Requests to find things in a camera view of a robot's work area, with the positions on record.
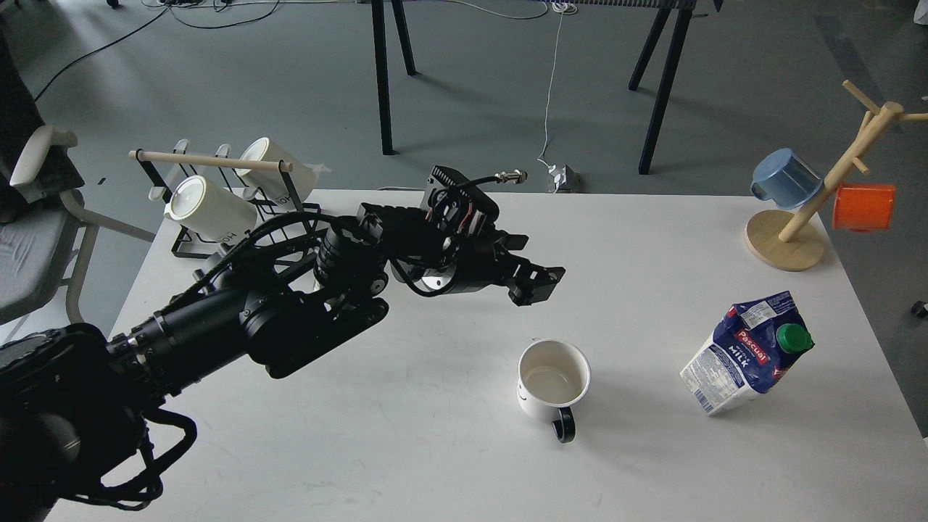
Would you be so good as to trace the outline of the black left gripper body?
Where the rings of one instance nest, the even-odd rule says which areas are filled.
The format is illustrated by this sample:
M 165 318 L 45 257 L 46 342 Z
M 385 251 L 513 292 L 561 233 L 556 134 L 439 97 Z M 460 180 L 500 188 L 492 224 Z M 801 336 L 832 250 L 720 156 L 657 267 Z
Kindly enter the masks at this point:
M 423 293 L 473 293 L 505 277 L 494 225 L 500 208 L 481 185 L 507 181 L 505 171 L 471 181 L 437 165 L 418 207 L 361 204 L 357 219 L 392 258 L 395 274 Z

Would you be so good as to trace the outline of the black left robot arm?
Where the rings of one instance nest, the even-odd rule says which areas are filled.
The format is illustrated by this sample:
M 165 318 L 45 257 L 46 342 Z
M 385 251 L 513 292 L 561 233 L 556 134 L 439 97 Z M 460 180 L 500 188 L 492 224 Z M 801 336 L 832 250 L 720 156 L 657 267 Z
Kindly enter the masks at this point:
M 139 511 L 198 436 L 165 399 L 244 355 L 275 379 L 386 317 L 386 268 L 422 297 L 506 287 L 546 301 L 566 274 L 518 257 L 484 183 L 437 166 L 417 207 L 288 212 L 215 255 L 145 323 L 106 339 L 72 323 L 2 347 L 2 519 L 43 521 L 56 501 Z

